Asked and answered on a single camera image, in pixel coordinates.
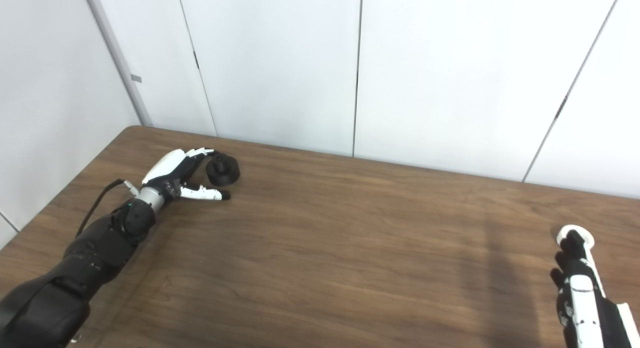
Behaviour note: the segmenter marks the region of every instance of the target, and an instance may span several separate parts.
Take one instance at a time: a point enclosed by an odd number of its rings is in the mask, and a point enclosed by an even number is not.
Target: black object
[[[240,178],[240,166],[234,157],[214,152],[206,164],[206,176],[214,186],[230,186]]]
[[[0,300],[0,347],[63,348],[89,316],[89,301],[121,272],[156,223],[137,198],[82,230],[51,271]]]
[[[102,190],[102,193],[100,193],[100,195],[98,195],[98,198],[93,203],[93,206],[91,207],[91,209],[89,209],[89,212],[87,212],[87,214],[84,216],[84,219],[82,219],[82,223],[80,223],[80,227],[78,227],[78,232],[75,234],[76,237],[80,236],[82,231],[85,229],[85,226],[87,225],[87,222],[89,222],[89,218],[91,218],[91,216],[94,214],[94,211],[96,210],[96,208],[98,208],[98,205],[100,204],[100,201],[103,200],[103,197],[105,197],[107,192],[109,192],[114,187],[117,187],[117,186],[119,186],[119,185],[121,185],[123,183],[124,183],[123,179],[116,179],[113,182],[111,182],[108,186],[104,187],[104,189]]]

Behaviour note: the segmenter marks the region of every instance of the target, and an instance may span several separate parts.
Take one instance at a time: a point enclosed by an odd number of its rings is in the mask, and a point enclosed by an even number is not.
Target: white robotic hand
[[[558,287],[557,312],[568,348],[640,348],[640,336],[626,303],[606,298],[591,249],[594,236],[565,225],[556,238],[562,251],[551,279]]]
[[[163,156],[142,179],[140,195],[159,195],[163,203],[178,197],[191,198],[192,200],[228,200],[231,195],[226,190],[207,188],[202,184],[187,182],[206,157],[212,157],[213,161],[216,162],[233,159],[221,152],[204,147],[191,149],[187,152],[182,149],[172,150]],[[233,159],[232,163],[235,164],[233,173],[236,173],[236,175],[232,181],[229,181],[231,183],[240,177],[240,170],[238,170],[238,164],[235,159]],[[211,175],[216,174],[213,167],[207,167],[206,171],[209,179],[214,180],[211,177]],[[150,188],[153,191],[146,192],[145,188]]]

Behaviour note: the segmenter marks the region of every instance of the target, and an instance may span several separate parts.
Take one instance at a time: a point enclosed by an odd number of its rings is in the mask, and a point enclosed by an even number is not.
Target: wood grain
[[[201,146],[238,159],[232,199],[169,205],[74,348],[563,348],[548,273],[568,223],[594,234],[607,294],[640,315],[638,200],[146,127],[0,251],[0,296],[59,262],[103,186]]]

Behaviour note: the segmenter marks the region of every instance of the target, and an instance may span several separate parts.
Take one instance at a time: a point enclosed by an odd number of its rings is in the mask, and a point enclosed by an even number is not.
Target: white cabinet door
[[[180,0],[98,3],[150,125],[215,136]]]
[[[363,0],[355,156],[522,180],[614,0]]]
[[[16,231],[9,225],[5,218],[0,215],[0,250],[16,236]]]
[[[217,133],[351,155],[360,0],[182,0]]]
[[[640,0],[617,0],[526,182],[640,198]]]

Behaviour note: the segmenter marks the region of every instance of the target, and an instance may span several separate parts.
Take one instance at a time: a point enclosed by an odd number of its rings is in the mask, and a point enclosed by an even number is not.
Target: black robotic arm
[[[90,300],[118,276],[163,205],[181,196],[228,200],[228,191],[187,182],[209,156],[206,173],[213,184],[238,180],[238,162],[226,154],[205,148],[169,152],[149,170],[137,196],[78,232],[55,268],[0,300],[0,347],[66,347],[87,320]]]

